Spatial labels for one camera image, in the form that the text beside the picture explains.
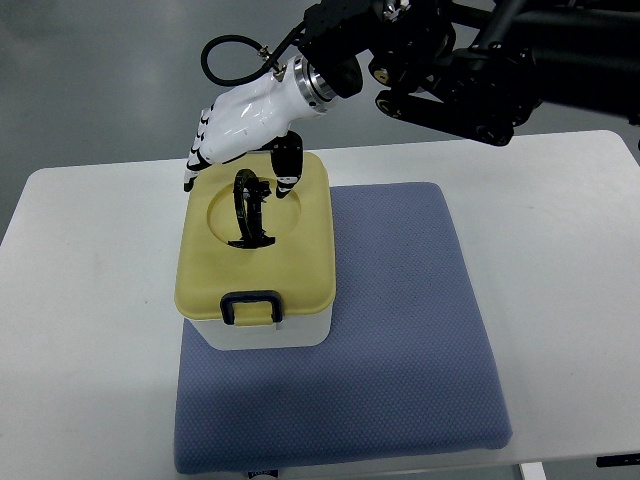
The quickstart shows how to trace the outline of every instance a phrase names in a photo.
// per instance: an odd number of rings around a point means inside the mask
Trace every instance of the white robotic hand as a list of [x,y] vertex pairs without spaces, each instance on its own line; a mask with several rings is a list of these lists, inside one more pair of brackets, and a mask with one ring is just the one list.
[[[334,97],[302,55],[287,62],[284,76],[269,72],[220,95],[200,116],[187,161],[185,191],[193,188],[201,170],[284,137],[293,120],[324,114]],[[291,179],[283,177],[282,181],[290,183]]]

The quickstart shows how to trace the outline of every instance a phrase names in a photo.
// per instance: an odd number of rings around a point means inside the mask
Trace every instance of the white container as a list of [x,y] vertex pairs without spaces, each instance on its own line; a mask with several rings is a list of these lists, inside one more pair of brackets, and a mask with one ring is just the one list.
[[246,155],[200,174],[185,217],[176,307],[219,350],[317,345],[329,334],[336,290],[326,170],[305,153],[294,190],[263,204],[263,228],[275,244],[240,249],[228,241],[240,238],[233,182],[243,168],[275,189],[269,154]]

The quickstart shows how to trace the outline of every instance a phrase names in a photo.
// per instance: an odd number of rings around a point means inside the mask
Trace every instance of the blue cushion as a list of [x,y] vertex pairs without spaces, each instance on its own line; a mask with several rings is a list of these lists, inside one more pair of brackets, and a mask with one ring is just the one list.
[[211,348],[185,321],[180,473],[504,447],[491,346],[437,185],[332,189],[337,296],[320,345]]

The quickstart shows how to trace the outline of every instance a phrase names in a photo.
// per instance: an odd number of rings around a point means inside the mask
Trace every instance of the robotic hand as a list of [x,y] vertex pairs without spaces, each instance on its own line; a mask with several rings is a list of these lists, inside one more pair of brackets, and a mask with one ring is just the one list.
[[[191,190],[202,169],[214,163],[235,160],[251,150],[301,150],[301,145],[291,145],[287,137],[291,122],[324,114],[334,97],[302,55],[291,58],[278,72],[266,73],[220,95],[200,116],[187,161],[185,191]],[[288,167],[286,163],[280,165],[276,172],[278,196],[286,195],[300,178],[301,165],[299,171]]]
[[[302,172],[301,155],[276,155],[302,148],[291,122],[359,93],[356,55],[365,50],[374,56],[369,72],[389,88],[376,105],[394,119],[495,146],[508,144],[543,101],[640,125],[638,12],[637,0],[496,0],[492,12],[452,0],[322,0],[273,53],[247,37],[218,37],[204,48],[202,68],[236,88],[202,112],[185,190],[213,163],[269,149],[284,196]],[[453,50],[453,23],[479,30],[468,48]],[[216,77],[208,55],[225,42],[254,47],[263,67],[237,80]],[[289,45],[302,55],[280,66]],[[437,100],[414,95],[424,91]]]

